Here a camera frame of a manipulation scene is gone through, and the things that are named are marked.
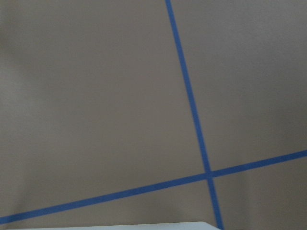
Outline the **translucent white plastic box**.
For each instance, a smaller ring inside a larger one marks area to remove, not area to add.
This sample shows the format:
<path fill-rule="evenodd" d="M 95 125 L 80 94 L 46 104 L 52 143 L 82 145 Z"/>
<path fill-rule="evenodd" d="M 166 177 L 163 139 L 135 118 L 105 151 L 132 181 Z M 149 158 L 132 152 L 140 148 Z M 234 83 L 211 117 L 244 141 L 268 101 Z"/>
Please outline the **translucent white plastic box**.
<path fill-rule="evenodd" d="M 180 222 L 113 226 L 19 228 L 19 230 L 218 230 L 206 222 Z"/>

